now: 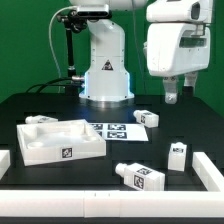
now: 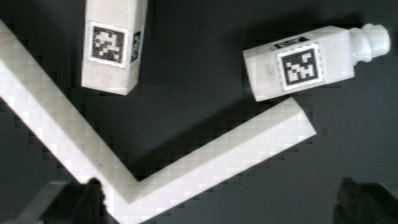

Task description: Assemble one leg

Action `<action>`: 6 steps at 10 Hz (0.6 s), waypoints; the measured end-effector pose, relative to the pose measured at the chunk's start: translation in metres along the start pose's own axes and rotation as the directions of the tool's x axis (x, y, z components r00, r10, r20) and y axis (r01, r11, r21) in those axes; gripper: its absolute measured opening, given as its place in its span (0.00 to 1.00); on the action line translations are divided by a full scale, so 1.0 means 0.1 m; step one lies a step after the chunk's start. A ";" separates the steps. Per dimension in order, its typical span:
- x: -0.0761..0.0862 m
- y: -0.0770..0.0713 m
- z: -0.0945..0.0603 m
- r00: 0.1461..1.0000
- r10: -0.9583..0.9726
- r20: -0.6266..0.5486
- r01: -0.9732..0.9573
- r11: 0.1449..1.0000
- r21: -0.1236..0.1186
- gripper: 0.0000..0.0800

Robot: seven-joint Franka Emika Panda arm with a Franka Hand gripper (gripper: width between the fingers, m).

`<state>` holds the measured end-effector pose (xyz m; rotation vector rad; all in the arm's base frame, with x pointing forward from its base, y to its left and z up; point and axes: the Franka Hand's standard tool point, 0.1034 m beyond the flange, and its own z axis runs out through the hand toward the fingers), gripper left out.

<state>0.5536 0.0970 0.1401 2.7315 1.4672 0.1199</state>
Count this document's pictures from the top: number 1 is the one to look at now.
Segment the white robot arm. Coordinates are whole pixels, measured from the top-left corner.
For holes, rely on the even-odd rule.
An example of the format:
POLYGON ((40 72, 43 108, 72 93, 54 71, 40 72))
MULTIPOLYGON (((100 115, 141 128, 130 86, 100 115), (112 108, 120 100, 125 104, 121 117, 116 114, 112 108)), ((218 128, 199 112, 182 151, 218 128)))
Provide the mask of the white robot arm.
POLYGON ((143 51, 149 74, 163 79, 165 102, 177 102, 177 81, 195 90, 198 72, 208 67, 215 0, 69 0, 71 17, 87 22, 91 33, 91 64, 80 98, 94 103, 119 103, 134 97, 124 68, 123 29, 112 23, 115 10, 144 7, 150 23, 143 51))

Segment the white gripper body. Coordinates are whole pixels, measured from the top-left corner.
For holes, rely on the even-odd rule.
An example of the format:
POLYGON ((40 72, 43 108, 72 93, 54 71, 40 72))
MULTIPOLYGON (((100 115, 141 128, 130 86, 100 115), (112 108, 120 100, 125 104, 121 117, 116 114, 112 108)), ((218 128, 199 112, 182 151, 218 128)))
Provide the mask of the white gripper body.
POLYGON ((189 23, 153 23, 148 28, 146 59, 152 76, 171 77, 206 69, 210 60, 210 30, 196 34, 189 23))

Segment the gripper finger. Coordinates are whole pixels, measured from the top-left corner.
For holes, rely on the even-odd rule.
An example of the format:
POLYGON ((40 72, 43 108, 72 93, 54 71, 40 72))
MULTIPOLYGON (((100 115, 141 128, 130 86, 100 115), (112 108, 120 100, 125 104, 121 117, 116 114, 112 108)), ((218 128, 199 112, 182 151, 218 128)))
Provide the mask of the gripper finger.
POLYGON ((178 78, 175 76, 164 77, 163 87, 165 91, 165 102, 167 104, 175 104, 178 98, 178 78))
POLYGON ((197 82, 197 78, 198 78, 198 72, 186 73, 184 75, 184 77, 185 77, 185 79, 184 79, 184 86, 185 87, 195 88, 196 82, 197 82))

